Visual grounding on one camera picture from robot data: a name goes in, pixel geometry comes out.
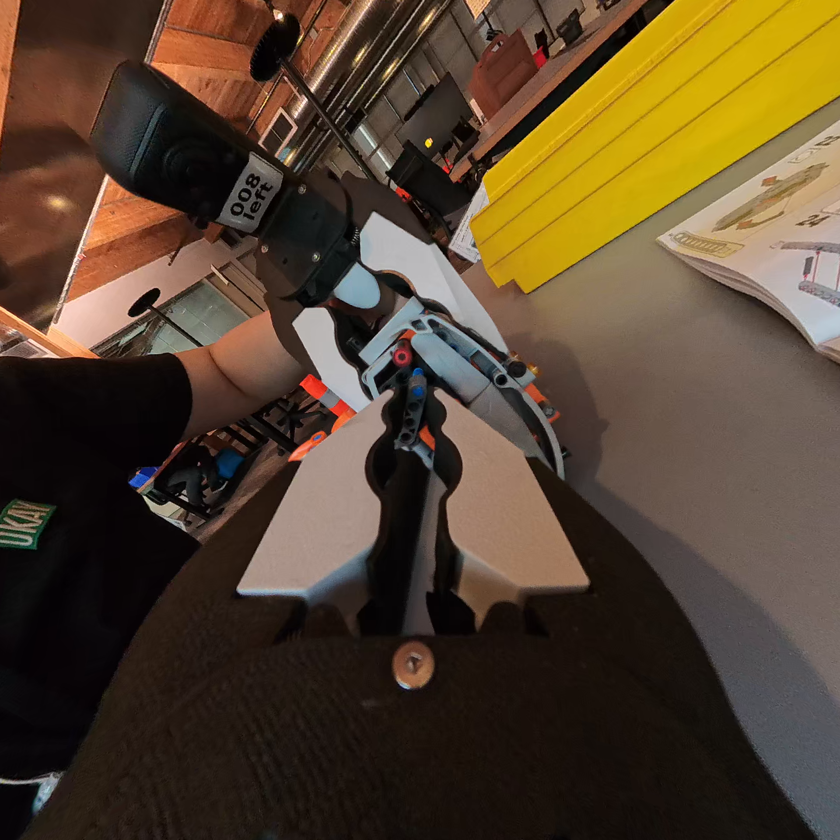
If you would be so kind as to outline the person in black shirt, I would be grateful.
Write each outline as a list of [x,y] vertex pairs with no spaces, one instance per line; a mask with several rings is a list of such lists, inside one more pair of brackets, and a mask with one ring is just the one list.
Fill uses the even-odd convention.
[[197,549],[130,478],[195,418],[202,352],[2,358],[2,838],[68,769],[145,617]]

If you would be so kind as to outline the person's left forearm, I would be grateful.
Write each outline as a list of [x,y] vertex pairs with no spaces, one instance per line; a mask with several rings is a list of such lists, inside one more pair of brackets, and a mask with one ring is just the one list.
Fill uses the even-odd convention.
[[305,376],[281,344],[265,311],[218,341],[175,354],[190,384],[192,406],[182,440],[253,415],[294,391]]

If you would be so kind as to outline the white instruction booklet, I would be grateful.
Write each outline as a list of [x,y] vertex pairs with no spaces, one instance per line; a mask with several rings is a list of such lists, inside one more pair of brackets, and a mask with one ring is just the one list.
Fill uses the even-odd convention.
[[839,362],[839,122],[657,242]]

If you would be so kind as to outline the orange traffic cone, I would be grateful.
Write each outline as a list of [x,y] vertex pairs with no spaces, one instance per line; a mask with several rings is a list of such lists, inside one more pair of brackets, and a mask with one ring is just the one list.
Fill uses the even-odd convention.
[[355,416],[354,409],[331,391],[318,377],[308,374],[301,381],[300,386],[314,400],[335,415],[333,429],[341,427]]

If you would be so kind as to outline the black floor lamp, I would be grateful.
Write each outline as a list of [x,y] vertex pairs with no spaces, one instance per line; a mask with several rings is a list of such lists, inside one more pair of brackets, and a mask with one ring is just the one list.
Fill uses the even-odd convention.
[[285,12],[278,16],[273,13],[272,23],[260,37],[251,54],[248,66],[250,76],[254,81],[262,83],[275,77],[280,70],[285,71],[290,82],[308,100],[320,120],[334,139],[347,151],[353,162],[366,177],[378,182],[376,174],[355,149],[351,137],[332,119],[322,100],[310,89],[309,84],[294,66],[291,56],[298,45],[300,34],[300,22],[294,14]]
[[158,320],[168,324],[174,331],[179,333],[183,338],[189,341],[192,346],[201,348],[203,345],[189,332],[185,331],[183,327],[178,325],[171,317],[166,315],[161,309],[156,306],[157,301],[161,297],[161,289],[153,287],[147,290],[143,295],[130,305],[128,309],[128,316],[131,319],[139,318],[145,313],[152,313]]

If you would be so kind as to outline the grey desk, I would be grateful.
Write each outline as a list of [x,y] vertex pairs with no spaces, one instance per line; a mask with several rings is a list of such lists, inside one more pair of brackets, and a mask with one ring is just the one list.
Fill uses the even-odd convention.
[[838,100],[525,294],[463,278],[560,409],[578,493],[654,566],[754,748],[838,838],[838,366],[657,237],[838,120]]

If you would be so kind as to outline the brown carry bag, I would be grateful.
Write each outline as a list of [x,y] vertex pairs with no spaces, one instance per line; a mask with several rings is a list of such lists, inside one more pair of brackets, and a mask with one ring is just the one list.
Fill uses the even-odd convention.
[[521,29],[498,34],[472,71],[469,95],[485,120],[490,120],[537,72],[537,63]]

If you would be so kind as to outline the yellow plastic bin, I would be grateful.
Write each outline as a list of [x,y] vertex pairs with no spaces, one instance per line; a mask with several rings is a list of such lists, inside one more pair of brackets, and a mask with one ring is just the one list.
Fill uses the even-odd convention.
[[534,291],[838,93],[838,1],[673,2],[485,175],[485,272]]

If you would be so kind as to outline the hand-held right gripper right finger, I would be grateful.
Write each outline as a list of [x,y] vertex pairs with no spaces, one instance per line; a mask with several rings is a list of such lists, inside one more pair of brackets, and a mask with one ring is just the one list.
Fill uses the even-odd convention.
[[434,437],[434,570],[427,612],[436,634],[472,634],[498,603],[585,592],[590,578],[539,483],[563,482],[538,458],[441,389],[427,399]]

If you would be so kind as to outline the black office chair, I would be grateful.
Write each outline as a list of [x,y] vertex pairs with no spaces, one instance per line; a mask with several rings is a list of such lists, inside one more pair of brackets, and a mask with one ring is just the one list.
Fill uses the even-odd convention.
[[426,209],[443,217],[466,208],[471,200],[467,187],[452,182],[411,141],[404,143],[402,152],[385,175]]

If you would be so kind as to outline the long wooden table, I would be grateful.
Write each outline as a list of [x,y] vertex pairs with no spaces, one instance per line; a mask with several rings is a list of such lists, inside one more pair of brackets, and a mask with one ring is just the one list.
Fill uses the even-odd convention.
[[583,27],[583,34],[538,70],[479,132],[476,144],[448,174],[462,182],[468,173],[524,139],[577,88],[612,58],[669,2],[622,1],[600,13]]

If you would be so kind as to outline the brick arm with orange claws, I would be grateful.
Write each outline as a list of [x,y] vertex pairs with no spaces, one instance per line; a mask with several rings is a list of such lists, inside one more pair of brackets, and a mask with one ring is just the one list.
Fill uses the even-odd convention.
[[[402,426],[394,434],[394,447],[414,452],[431,469],[434,466],[435,439],[424,420],[428,395],[426,373],[421,367],[406,367],[393,377],[393,383],[397,391],[405,396]],[[332,425],[331,431],[334,433],[338,429],[340,427],[333,429]]]

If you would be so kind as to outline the grey brick toy robot body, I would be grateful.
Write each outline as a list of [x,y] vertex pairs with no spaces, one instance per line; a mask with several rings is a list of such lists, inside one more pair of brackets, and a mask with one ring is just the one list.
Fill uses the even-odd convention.
[[407,389],[411,373],[419,369],[429,385],[458,399],[526,456],[540,458],[565,478],[569,453],[552,427],[560,414],[537,387],[533,368],[515,354],[414,297],[377,324],[366,343],[353,339],[350,346],[358,351],[367,396],[394,386]]

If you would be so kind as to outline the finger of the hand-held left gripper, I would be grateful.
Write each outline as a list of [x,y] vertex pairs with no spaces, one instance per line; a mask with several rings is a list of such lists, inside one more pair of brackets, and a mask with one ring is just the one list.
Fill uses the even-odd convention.
[[360,257],[372,273],[403,278],[416,297],[436,302],[457,323],[478,333],[496,350],[508,352],[492,317],[436,245],[425,244],[373,213],[360,231]]
[[321,382],[355,412],[364,410],[371,399],[364,392],[358,368],[340,350],[331,312],[326,308],[304,309],[292,326]]

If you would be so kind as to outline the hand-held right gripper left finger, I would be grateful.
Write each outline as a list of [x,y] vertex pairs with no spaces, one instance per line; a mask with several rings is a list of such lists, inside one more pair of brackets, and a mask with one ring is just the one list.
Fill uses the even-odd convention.
[[386,391],[293,464],[290,484],[241,577],[245,597],[335,606],[363,634],[403,628],[403,462]]

